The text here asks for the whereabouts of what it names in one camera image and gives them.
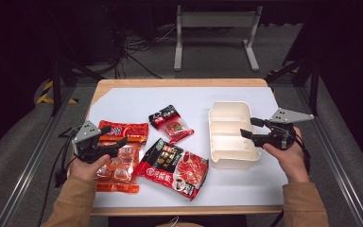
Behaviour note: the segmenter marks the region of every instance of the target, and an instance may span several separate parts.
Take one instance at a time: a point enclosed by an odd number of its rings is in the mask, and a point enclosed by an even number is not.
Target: white paper
[[[244,101],[251,116],[269,119],[278,109],[268,87],[165,87],[113,88],[90,110],[90,118],[117,123],[148,123],[148,116],[172,104],[194,134],[175,145],[210,159],[208,112],[216,101]],[[265,134],[267,128],[255,127]],[[146,150],[159,138],[168,139],[149,125]],[[171,188],[140,177],[140,192],[97,192],[94,207],[174,207],[282,205],[286,177],[275,158],[261,150],[261,158],[250,169],[219,169],[210,165],[198,195],[190,201]]]

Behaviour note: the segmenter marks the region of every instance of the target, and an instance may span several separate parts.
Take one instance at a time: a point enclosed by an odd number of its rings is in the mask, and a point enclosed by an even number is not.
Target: red packaging
[[[123,137],[128,137],[129,143],[145,144],[148,138],[148,123],[126,124],[101,120],[99,128],[111,126],[111,132],[99,137],[99,141],[119,141]]]
[[[148,120],[155,129],[162,131],[169,138],[170,144],[194,133],[194,130],[187,127],[181,115],[172,105],[150,115]]]
[[[148,123],[127,124],[101,120],[99,128],[111,126],[111,132],[99,137],[101,147],[110,146],[124,137],[128,143],[119,149],[117,157],[96,173],[96,191],[137,193],[140,186],[132,172],[137,167],[148,138]]]
[[[134,169],[133,175],[172,188],[192,200],[208,173],[208,159],[159,139]]]

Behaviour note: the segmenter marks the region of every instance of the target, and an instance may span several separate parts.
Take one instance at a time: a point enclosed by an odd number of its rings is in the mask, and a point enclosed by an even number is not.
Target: forearm
[[[313,183],[288,183],[284,190],[285,226],[329,226],[326,210]]]
[[[48,226],[89,226],[96,182],[69,176],[54,204],[54,211],[44,224]]]

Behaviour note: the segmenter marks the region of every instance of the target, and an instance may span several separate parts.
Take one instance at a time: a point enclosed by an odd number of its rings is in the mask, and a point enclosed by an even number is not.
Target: white plastic tray
[[[211,164],[217,168],[250,168],[261,157],[259,148],[243,138],[240,129],[253,131],[250,105],[242,101],[217,101],[208,113]]]

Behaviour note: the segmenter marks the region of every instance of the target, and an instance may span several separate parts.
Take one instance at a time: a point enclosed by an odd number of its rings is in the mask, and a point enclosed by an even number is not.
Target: red food package
[[[99,128],[111,126],[111,132],[99,137],[99,141],[119,141],[123,137],[128,137],[128,142],[145,144],[148,138],[148,123],[125,124],[101,120]]]
[[[108,146],[113,143],[115,142],[100,142],[100,146]],[[111,158],[97,171],[96,191],[137,193],[140,186],[132,172],[139,163],[141,149],[142,145],[139,143],[127,143],[120,148],[117,157]]]
[[[207,173],[208,159],[159,139],[146,152],[133,175],[170,187],[192,200]]]
[[[194,133],[194,130],[187,127],[187,124],[172,105],[150,115],[148,120],[155,129],[162,131],[169,138],[170,144]]]
[[[111,126],[111,132],[99,137],[101,147],[115,144],[125,136],[128,143],[119,149],[117,157],[101,167],[95,176],[97,181],[96,191],[100,192],[125,192],[137,193],[140,186],[132,172],[140,160],[140,152],[143,152],[148,137],[148,123],[126,124],[102,120],[99,128]]]

